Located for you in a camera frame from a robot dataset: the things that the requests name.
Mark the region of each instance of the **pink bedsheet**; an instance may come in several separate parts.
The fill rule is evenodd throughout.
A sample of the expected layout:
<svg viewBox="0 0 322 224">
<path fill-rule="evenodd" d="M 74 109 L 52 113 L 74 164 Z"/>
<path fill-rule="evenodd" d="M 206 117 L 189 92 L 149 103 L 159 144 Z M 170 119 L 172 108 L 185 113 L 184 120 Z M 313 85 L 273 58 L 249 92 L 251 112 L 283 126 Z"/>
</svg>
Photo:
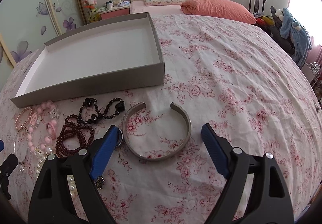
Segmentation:
<svg viewBox="0 0 322 224">
<path fill-rule="evenodd" d="M 158 14 L 184 14 L 180 5 L 145 6 L 143 1 L 133 1 L 130 5 L 130 14 L 149 12 L 151 16 Z"/>
<path fill-rule="evenodd" d="M 140 161 L 125 144 L 113 152 L 99 193 L 117 223 L 196 224 L 206 220 L 225 180 L 202 143 L 204 123 L 248 154 L 273 153 L 298 216 L 322 178 L 322 112 L 316 111 L 317 99 L 299 68 L 255 26 L 188 15 L 159 16 L 153 22 L 165 60 L 165 84 L 95 98 L 99 108 L 117 97 L 123 98 L 126 109 L 146 102 L 147 109 L 127 123 L 129 141 L 145 156 L 163 156 L 186 134 L 183 119 L 169 108 L 172 101 L 189 114 L 191 139 L 179 155 L 158 163 Z M 0 163 L 13 153 L 14 119 L 20 112 L 9 98 L 32 57 L 18 63 L 0 95 L 0 133 L 5 143 Z M 59 128 L 67 115 L 78 113 L 84 98 L 56 102 L 62 112 Z M 88 119 L 93 112 L 86 110 L 83 117 Z M 119 116 L 94 125 L 95 138 L 121 120 Z M 45 134 L 42 121 L 34 142 Z M 74 148 L 77 141 L 65 144 Z M 24 219 L 36 181 L 35 165 L 36 158 L 28 153 L 26 172 L 17 168 L 9 177 L 10 202 Z M 236 218 L 245 210 L 250 184 Z M 85 218 L 79 197 L 74 204 L 78 215 Z"/>
</svg>

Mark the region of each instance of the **blue plush jacket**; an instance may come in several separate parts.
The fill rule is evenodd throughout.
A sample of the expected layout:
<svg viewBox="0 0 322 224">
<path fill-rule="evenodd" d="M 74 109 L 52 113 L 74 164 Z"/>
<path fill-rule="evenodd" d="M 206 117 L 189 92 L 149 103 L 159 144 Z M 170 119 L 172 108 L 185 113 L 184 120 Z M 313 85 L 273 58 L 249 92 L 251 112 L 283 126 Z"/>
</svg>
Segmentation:
<svg viewBox="0 0 322 224">
<path fill-rule="evenodd" d="M 301 24 L 300 31 L 292 27 L 292 23 L 297 20 L 293 18 L 288 8 L 283 8 L 283 15 L 284 19 L 280 28 L 281 37 L 287 39 L 289 37 L 289 33 L 292 34 L 295 53 L 291 56 L 291 58 L 297 64 L 297 66 L 301 68 L 304 65 L 309 50 L 312 49 L 310 36 Z"/>
</svg>

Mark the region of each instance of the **pink pearl bracelet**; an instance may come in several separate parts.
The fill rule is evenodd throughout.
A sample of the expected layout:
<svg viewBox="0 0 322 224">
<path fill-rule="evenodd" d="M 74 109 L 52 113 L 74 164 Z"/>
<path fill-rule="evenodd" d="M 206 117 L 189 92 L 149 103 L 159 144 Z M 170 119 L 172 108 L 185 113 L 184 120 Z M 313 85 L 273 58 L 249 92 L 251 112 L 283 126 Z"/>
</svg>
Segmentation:
<svg viewBox="0 0 322 224">
<path fill-rule="evenodd" d="M 33 133 L 35 131 L 35 128 L 37 128 L 37 126 L 39 125 L 40 121 L 41 121 L 41 116 L 40 114 L 43 114 L 43 112 L 50 108 L 51 111 L 55 110 L 57 112 L 57 115 L 55 117 L 52 117 L 52 112 L 51 112 L 51 120 L 49 122 L 47 122 L 46 124 L 46 130 L 48 132 L 49 136 L 45 136 L 44 137 L 44 142 L 45 143 L 40 143 L 39 146 L 35 146 L 33 143 Z M 59 112 L 56 108 L 56 105 L 53 104 L 52 101 L 47 101 L 47 102 L 43 102 L 41 104 L 40 107 L 37 108 L 37 112 L 35 112 L 30 119 L 30 125 L 28 127 L 28 135 L 27 135 L 27 139 L 28 139 L 28 147 L 30 148 L 31 153 L 35 154 L 36 153 L 40 153 L 41 151 L 43 151 L 46 154 L 50 154 L 53 153 L 53 148 L 51 148 L 51 144 L 53 143 L 53 140 L 56 139 L 56 127 L 58 125 L 58 121 L 56 118 L 59 117 Z"/>
<path fill-rule="evenodd" d="M 26 121 L 24 122 L 24 123 L 22 123 L 21 125 L 18 125 L 18 121 L 19 121 L 19 118 L 22 116 L 22 114 L 24 114 L 27 110 L 30 110 L 29 111 L 29 114 L 28 114 L 28 116 L 27 116 L 27 119 L 26 119 Z M 16 130 L 21 130 L 21 129 L 23 129 L 26 125 L 27 125 L 27 123 L 30 121 L 30 118 L 31 118 L 31 115 L 33 114 L 33 108 L 32 107 L 30 107 L 30 106 L 28 106 L 28 107 L 25 107 L 20 113 L 19 113 L 19 115 L 17 116 L 17 118 L 16 118 L 16 121 L 15 121 L 15 128 L 16 128 Z"/>
</svg>

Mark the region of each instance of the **black bead necklace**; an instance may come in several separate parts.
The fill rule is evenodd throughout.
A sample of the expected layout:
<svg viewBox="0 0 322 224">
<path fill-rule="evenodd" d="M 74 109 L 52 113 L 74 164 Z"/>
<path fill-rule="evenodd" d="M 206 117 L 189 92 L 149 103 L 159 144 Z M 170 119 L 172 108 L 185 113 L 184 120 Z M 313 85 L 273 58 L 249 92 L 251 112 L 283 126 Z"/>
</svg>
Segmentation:
<svg viewBox="0 0 322 224">
<path fill-rule="evenodd" d="M 118 101 L 119 103 L 117 103 L 115 105 L 115 111 L 113 113 L 113 115 L 106 115 L 107 112 L 108 112 L 108 109 L 110 108 L 110 106 L 112 105 L 113 102 L 116 102 Z M 94 104 L 94 107 L 95 107 L 95 111 L 97 114 L 92 114 L 91 115 L 91 118 L 88 119 L 87 121 L 84 121 L 82 119 L 82 111 L 83 111 L 83 108 L 84 107 L 90 107 Z M 121 99 L 121 98 L 114 98 L 112 99 L 106 106 L 105 110 L 103 113 L 101 113 L 99 111 L 99 108 L 98 108 L 98 105 L 97 105 L 97 100 L 94 99 L 94 98 L 86 98 L 85 101 L 83 102 L 83 105 L 82 107 L 80 107 L 79 109 L 79 113 L 78 113 L 78 121 L 82 124 L 91 124 L 91 123 L 98 123 L 101 119 L 113 119 L 114 117 L 118 116 L 120 114 L 120 112 L 124 111 L 125 110 L 125 106 L 124 106 L 124 101 Z"/>
</svg>

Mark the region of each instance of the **gray cardboard box lid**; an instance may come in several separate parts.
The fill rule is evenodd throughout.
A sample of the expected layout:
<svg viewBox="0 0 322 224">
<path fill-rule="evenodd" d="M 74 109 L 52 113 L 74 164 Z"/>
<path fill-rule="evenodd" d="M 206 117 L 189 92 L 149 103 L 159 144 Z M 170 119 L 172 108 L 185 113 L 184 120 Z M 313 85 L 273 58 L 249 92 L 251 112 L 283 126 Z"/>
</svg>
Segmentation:
<svg viewBox="0 0 322 224">
<path fill-rule="evenodd" d="M 164 83 L 149 13 L 87 24 L 44 44 L 12 92 L 18 107 Z"/>
</svg>

